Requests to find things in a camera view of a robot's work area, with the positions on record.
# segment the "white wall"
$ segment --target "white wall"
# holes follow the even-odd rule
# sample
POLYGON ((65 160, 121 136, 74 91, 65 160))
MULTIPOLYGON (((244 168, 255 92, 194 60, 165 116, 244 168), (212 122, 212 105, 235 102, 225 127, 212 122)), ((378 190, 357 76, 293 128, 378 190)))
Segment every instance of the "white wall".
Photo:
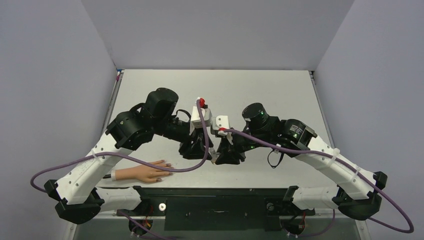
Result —
POLYGON ((82 0, 119 68, 314 70, 354 0, 82 0))
MULTIPOLYGON (((424 239, 424 1, 356 0, 315 72, 342 154, 388 175, 415 233, 368 221, 373 239, 424 239)), ((407 224, 384 202, 376 218, 407 224)))
POLYGON ((56 202, 30 178, 85 156, 100 136, 114 77, 79 0, 0 0, 0 239, 62 239, 56 202))

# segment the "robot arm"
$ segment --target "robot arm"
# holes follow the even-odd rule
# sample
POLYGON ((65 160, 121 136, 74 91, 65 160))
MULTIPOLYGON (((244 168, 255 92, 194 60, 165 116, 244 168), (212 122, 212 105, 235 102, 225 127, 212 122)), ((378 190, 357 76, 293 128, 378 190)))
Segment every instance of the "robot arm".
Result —
POLYGON ((246 121, 243 132, 229 128, 227 116, 216 117, 225 120, 228 127, 220 128, 216 124, 212 126, 215 135, 222 138, 215 164, 240 164, 240 161, 245 159, 246 151, 258 147, 273 148, 281 152, 280 159, 286 153, 289 157, 314 167, 337 184, 333 187, 290 187, 291 191, 288 191, 286 197, 300 210, 339 209, 346 216, 356 220, 368 219, 379 211, 381 197, 358 174, 383 189, 387 181, 384 173, 373 173, 360 168, 342 156, 337 148, 331 148, 303 122, 296 119, 279 120, 276 116, 269 116, 261 103, 246 107, 242 116, 246 121))
POLYGON ((172 115, 177 101, 178 96, 172 90, 158 88, 152 91, 145 103, 121 112, 107 126, 107 131, 88 153, 88 156, 94 156, 93 159, 78 164, 59 180, 47 181, 44 188, 50 197, 59 202, 55 207, 59 216, 81 224, 101 211, 141 208, 143 190, 139 186, 110 189, 96 187, 96 184, 122 159, 105 152, 127 156, 142 144, 150 142, 154 134, 180 142, 179 153, 185 159, 201 159, 208 151, 207 159, 216 165, 240 164, 240 161, 245 160, 246 151, 258 147, 293 150, 287 155, 313 166, 337 184, 334 187, 290 187, 285 199, 290 199, 299 210, 339 209, 357 220, 367 219, 378 212, 381 197, 357 174, 361 173, 380 189, 385 186, 387 176, 359 168, 339 155, 337 149, 328 146, 301 121, 279 120, 276 116, 269 116, 262 104, 253 103, 244 109, 242 116, 246 127, 243 132, 238 132, 231 129, 227 116, 212 118, 208 106, 201 102, 201 114, 206 125, 211 126, 211 133, 221 138, 216 154, 210 140, 211 148, 205 149, 202 121, 195 108, 190 122, 181 121, 172 115), (299 154, 296 151, 311 152, 299 154), (336 156, 357 171, 353 172, 335 161, 334 157, 322 157, 312 151, 336 156))

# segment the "cable tie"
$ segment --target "cable tie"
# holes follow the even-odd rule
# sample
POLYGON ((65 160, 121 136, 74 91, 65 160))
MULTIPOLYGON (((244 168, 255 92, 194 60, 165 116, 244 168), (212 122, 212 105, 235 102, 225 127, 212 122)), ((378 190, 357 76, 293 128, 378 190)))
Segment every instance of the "cable tie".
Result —
POLYGON ((98 156, 96 156, 93 148, 91 149, 91 154, 93 155, 94 159, 100 161, 100 158, 98 156))
POLYGON ((275 153, 275 154, 278 154, 280 151, 278 151, 277 149, 274 149, 274 151, 272 151, 272 152, 275 153))
POLYGON ((316 170, 322 170, 322 169, 328 169, 331 167, 331 165, 333 165, 333 163, 336 161, 337 156, 340 154, 340 149, 338 149, 337 147, 333 149, 333 154, 332 154, 332 158, 330 159, 330 161, 328 161, 327 164, 325 164, 324 166, 319 166, 316 167, 316 170))
POLYGON ((358 165, 356 165, 355 169, 356 169, 355 173, 353 174, 353 176, 349 180, 338 182, 337 184, 351 183, 357 177, 358 173, 361 171, 361 168, 358 165))

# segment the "mannequin hand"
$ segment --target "mannequin hand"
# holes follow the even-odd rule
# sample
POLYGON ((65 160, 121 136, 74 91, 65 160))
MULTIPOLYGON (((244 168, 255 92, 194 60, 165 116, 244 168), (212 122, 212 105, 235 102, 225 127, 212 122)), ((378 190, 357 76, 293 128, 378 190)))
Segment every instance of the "mannequin hand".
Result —
MULTIPOLYGON (((150 164, 154 164, 159 167, 173 168, 170 163, 165 163, 165 160, 150 162, 150 164)), ((172 172, 158 170, 145 165, 118 169, 115 171, 116 180, 137 179, 147 184, 161 182, 162 179, 159 177, 170 176, 172 174, 172 172)))

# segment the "screw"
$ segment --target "screw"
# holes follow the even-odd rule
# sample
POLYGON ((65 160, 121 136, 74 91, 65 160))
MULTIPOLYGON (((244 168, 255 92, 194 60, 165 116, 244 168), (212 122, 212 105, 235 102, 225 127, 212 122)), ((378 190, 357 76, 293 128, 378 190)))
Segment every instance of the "screw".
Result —
POLYGON ((161 203, 161 204, 159 204, 159 210, 160 211, 165 211, 165 209, 167 209, 167 205, 165 204, 165 203, 161 203))

